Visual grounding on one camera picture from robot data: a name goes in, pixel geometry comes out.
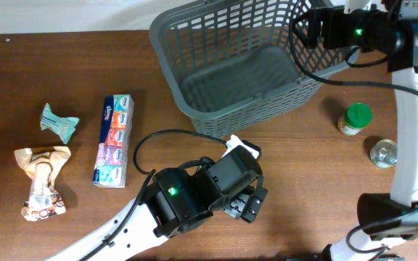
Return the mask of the green lid spice jar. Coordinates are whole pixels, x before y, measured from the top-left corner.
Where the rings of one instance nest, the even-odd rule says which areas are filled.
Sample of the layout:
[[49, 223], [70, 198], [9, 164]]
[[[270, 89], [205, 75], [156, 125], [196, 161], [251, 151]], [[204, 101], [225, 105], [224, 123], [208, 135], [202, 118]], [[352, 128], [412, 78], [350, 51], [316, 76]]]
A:
[[372, 121], [372, 111], [362, 103], [349, 106], [337, 121], [337, 129], [346, 136], [354, 136], [361, 132]]

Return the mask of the grey plastic basket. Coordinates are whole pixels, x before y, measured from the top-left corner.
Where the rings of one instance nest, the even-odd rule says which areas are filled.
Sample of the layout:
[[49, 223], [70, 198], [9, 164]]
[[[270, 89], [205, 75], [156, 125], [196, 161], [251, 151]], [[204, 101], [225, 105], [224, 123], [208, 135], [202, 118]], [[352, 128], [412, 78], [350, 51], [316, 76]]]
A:
[[194, 1], [149, 28], [177, 107], [198, 133], [222, 137], [303, 106], [347, 68], [348, 49], [305, 48], [289, 16], [330, 1]]

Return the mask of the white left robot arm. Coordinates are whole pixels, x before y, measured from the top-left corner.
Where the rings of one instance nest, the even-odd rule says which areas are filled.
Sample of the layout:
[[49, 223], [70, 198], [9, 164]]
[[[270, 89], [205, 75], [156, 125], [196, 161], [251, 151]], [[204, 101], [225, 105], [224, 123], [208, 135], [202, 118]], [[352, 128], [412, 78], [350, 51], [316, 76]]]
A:
[[241, 143], [217, 162], [203, 157], [154, 170], [114, 218], [52, 259], [127, 260], [200, 227], [221, 210], [251, 223], [267, 193], [260, 155], [259, 147]]

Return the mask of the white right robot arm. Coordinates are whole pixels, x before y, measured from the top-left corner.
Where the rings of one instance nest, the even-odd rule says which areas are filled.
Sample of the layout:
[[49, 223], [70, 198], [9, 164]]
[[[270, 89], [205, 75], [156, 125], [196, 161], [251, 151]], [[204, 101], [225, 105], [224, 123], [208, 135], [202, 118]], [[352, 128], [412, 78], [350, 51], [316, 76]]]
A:
[[418, 1], [347, 1], [289, 16], [291, 39], [313, 49], [359, 46], [388, 56], [398, 116], [397, 163], [387, 194], [358, 199], [358, 223], [321, 260], [376, 260], [389, 249], [418, 237]]

